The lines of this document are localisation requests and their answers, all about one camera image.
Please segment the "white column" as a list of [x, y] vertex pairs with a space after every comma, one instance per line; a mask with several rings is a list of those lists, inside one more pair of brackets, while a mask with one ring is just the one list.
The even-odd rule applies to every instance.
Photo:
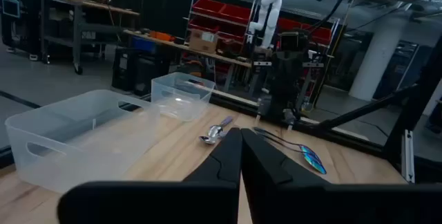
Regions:
[[350, 96], [365, 101], [372, 100], [406, 25], [407, 19], [399, 17], [376, 22], [374, 35], [349, 90]]

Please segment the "black equipment with screen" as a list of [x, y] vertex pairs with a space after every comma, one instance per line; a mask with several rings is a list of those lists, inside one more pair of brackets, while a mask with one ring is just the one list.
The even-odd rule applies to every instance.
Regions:
[[0, 0], [1, 40], [10, 53], [22, 50], [40, 60], [40, 12], [41, 0]]

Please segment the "red storage bin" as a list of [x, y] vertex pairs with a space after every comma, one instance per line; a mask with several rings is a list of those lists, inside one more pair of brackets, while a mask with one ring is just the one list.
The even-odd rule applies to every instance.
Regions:
[[225, 8], [226, 4], [213, 1], [213, 0], [197, 0], [192, 5], [192, 11], [203, 15], [209, 15], [212, 17], [219, 17], [221, 11]]
[[219, 12], [220, 17], [239, 24], [248, 24], [251, 9], [226, 4]]
[[201, 16], [194, 16], [188, 23], [189, 29], [198, 29], [205, 32], [217, 33], [220, 29], [219, 23], [215, 19]]
[[[290, 19], [279, 18], [277, 27], [280, 32], [294, 31], [295, 29], [312, 30], [311, 25]], [[329, 45], [332, 40], [332, 30], [330, 28], [319, 27], [311, 34], [312, 39], [319, 44]]]

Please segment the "purple-handled steel spoon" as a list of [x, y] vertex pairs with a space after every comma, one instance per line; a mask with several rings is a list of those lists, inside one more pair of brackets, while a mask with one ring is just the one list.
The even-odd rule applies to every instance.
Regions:
[[228, 116], [220, 124], [211, 126], [205, 136], [200, 136], [200, 140], [206, 144], [215, 144], [219, 139], [225, 137], [227, 131], [224, 128], [232, 122], [233, 118]]

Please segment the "black floor cabinet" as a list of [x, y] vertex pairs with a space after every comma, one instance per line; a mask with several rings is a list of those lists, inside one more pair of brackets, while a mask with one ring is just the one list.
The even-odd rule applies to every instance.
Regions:
[[169, 73], [170, 59], [159, 53], [117, 48], [111, 86], [143, 96], [151, 93], [151, 80]]

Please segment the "cardboard box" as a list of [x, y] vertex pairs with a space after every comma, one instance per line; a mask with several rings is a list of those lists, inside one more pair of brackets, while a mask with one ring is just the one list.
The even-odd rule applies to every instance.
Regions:
[[191, 50], [202, 51], [206, 53], [215, 53], [218, 45], [218, 35], [212, 32], [205, 32], [198, 29], [192, 29], [189, 39], [189, 48]]

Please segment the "blue box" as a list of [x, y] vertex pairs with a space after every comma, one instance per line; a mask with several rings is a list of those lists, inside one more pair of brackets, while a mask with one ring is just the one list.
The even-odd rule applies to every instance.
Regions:
[[145, 50], [151, 53], [154, 53], [156, 51], [156, 44], [155, 42], [142, 39], [140, 37], [133, 37], [131, 41], [132, 47], [139, 49], [139, 50]]

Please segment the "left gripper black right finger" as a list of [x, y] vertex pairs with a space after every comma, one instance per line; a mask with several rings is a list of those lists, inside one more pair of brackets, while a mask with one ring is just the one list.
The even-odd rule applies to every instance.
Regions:
[[252, 130], [241, 133], [253, 224], [442, 224], [442, 185], [332, 184]]

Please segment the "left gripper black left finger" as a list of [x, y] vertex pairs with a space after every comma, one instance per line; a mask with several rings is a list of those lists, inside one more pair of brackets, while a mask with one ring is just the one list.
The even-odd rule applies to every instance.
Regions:
[[236, 224], [241, 130], [232, 128], [181, 181], [95, 181], [57, 205], [59, 224]]

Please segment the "rolling wooden workbench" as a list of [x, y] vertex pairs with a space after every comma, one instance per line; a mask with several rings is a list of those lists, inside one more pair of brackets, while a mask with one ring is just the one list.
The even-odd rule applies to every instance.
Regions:
[[113, 13], [116, 12], [122, 15], [128, 15], [131, 17], [139, 17], [140, 13], [133, 12], [123, 8], [110, 6], [106, 3], [97, 3], [89, 0], [55, 0], [58, 3], [65, 3], [73, 7], [73, 37], [71, 39], [64, 39], [59, 37], [53, 37], [46, 34], [46, 25], [49, 20], [49, 1], [40, 0], [41, 12], [40, 12], [40, 41], [41, 41], [41, 61], [44, 64], [50, 63], [50, 55], [48, 54], [48, 43], [56, 43], [62, 46], [72, 48], [73, 56], [73, 68], [76, 74], [81, 75], [83, 73], [83, 67], [81, 66], [81, 48], [84, 44], [93, 45], [106, 45], [109, 42], [94, 41], [83, 39], [84, 32], [96, 32], [101, 34], [109, 34], [119, 36], [123, 32], [123, 28], [116, 26], [115, 23], [111, 25], [104, 24], [90, 24], [83, 19], [84, 8], [94, 8], [98, 10], [104, 10], [112, 19]]

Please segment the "clear plastic bin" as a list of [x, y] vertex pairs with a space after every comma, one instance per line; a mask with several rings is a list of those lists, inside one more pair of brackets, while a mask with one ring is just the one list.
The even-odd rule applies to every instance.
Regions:
[[161, 114], [189, 122], [207, 109], [214, 88], [210, 80], [174, 72], [151, 80], [151, 102]]

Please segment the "frosted white plastic bin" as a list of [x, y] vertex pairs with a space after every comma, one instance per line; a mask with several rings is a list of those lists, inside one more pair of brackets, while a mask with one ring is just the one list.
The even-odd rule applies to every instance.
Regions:
[[95, 90], [9, 117], [6, 131], [23, 181], [64, 193], [121, 180], [156, 144], [157, 105]]

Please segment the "orange tool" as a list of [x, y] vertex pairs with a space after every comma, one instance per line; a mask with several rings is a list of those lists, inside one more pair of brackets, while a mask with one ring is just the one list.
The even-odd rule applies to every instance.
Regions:
[[148, 35], [152, 38], [162, 40], [162, 41], [174, 41], [175, 40], [174, 36], [164, 33], [164, 32], [150, 31], [150, 33]]

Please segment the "iridescent rainbow metal spoon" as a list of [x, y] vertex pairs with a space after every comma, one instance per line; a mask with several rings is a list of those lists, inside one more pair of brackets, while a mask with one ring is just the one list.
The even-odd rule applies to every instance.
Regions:
[[269, 139], [271, 139], [273, 141], [278, 141], [278, 142], [281, 141], [281, 142], [284, 142], [284, 143], [287, 143], [287, 144], [292, 144], [292, 145], [298, 146], [303, 153], [308, 154], [311, 158], [316, 160], [318, 163], [320, 163], [320, 164], [322, 163], [322, 161], [320, 160], [319, 156], [313, 150], [311, 150], [308, 146], [306, 146], [306, 145], [287, 141], [287, 140], [285, 140], [283, 138], [280, 138], [279, 136], [277, 136], [277, 135], [275, 135], [275, 134], [273, 134], [271, 132], [268, 132], [268, 131], [266, 131], [264, 129], [261, 129], [259, 127], [254, 127], [253, 130], [256, 131], [258, 134], [263, 135], [263, 136], [265, 136], [265, 137], [267, 137], [267, 138], [269, 138]]
[[320, 164], [316, 160], [311, 158], [308, 154], [303, 153], [298, 146], [295, 146], [295, 145], [292, 145], [292, 144], [287, 144], [287, 143], [284, 143], [284, 142], [281, 142], [281, 141], [279, 141], [279, 142], [278, 141], [273, 141], [273, 140], [271, 140], [271, 139], [269, 139], [269, 138], [267, 138], [267, 137], [265, 137], [263, 135], [261, 135], [261, 136], [263, 138], [265, 138], [265, 139], [268, 139], [268, 140], [272, 141], [272, 142], [278, 143], [278, 144], [288, 148], [291, 151], [295, 151], [295, 152], [301, 153], [303, 155], [304, 159], [307, 161], [307, 163], [310, 164], [310, 166], [313, 167], [316, 171], [318, 171], [320, 174], [326, 174], [327, 173], [323, 163]]

